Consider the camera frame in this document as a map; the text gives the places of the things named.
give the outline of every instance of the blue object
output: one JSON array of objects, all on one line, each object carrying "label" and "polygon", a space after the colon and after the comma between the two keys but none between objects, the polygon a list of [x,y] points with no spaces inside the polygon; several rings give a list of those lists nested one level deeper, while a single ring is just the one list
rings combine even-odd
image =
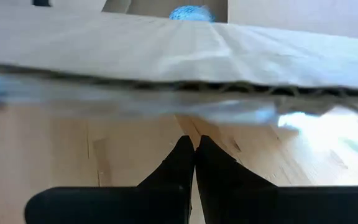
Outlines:
[{"label": "blue object", "polygon": [[215,18],[204,6],[181,6],[173,10],[169,16],[173,20],[208,21],[214,22]]}]

